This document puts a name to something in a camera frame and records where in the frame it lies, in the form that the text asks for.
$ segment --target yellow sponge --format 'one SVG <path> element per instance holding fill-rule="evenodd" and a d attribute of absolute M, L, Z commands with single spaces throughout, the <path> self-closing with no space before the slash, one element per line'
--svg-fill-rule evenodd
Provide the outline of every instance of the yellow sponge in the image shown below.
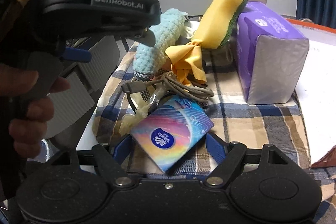
<path fill-rule="evenodd" d="M 213 0 L 192 41 L 202 48 L 218 48 L 229 40 L 233 26 L 248 0 Z"/>
<path fill-rule="evenodd" d="M 166 55 L 171 60 L 173 73 L 184 85 L 192 74 L 199 83 L 207 81 L 202 68 L 201 48 L 219 48 L 229 40 L 233 26 L 248 0 L 213 0 L 205 12 L 197 31 L 187 45 L 171 46 Z"/>

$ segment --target purple tissue pack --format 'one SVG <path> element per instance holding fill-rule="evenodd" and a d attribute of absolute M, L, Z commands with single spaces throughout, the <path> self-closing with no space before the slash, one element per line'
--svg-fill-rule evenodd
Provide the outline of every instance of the purple tissue pack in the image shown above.
<path fill-rule="evenodd" d="M 309 40 L 260 2 L 248 2 L 237 25 L 236 64 L 248 104 L 280 104 L 291 98 Z"/>

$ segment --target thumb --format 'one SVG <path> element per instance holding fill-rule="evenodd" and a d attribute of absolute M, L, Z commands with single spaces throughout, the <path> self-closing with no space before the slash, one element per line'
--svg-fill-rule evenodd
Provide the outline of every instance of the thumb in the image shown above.
<path fill-rule="evenodd" d="M 37 71 L 0 64 L 0 96 L 14 97 L 27 93 L 36 84 L 38 77 Z"/>

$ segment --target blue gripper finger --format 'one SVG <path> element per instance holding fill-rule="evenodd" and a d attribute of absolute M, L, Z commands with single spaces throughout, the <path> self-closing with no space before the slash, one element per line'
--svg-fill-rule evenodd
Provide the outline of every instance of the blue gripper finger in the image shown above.
<path fill-rule="evenodd" d="M 63 60 L 69 60 L 69 61 L 75 61 L 75 62 L 81 62 L 81 63 L 89 63 L 92 59 L 92 56 L 89 51 L 82 50 L 79 48 L 66 47 L 61 58 Z"/>

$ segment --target vinda logo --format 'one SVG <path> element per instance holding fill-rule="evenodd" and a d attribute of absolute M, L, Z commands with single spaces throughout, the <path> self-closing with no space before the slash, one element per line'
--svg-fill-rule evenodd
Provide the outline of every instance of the vinda logo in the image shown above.
<path fill-rule="evenodd" d="M 158 128 L 152 132 L 152 143 L 161 149 L 171 148 L 174 144 L 174 137 L 170 133 Z"/>
<path fill-rule="evenodd" d="M 112 5 L 132 7 L 140 10 L 144 9 L 143 3 L 136 3 L 134 1 L 126 1 L 126 0 L 92 0 L 91 4 L 107 4 L 107 5 L 112 4 Z"/>

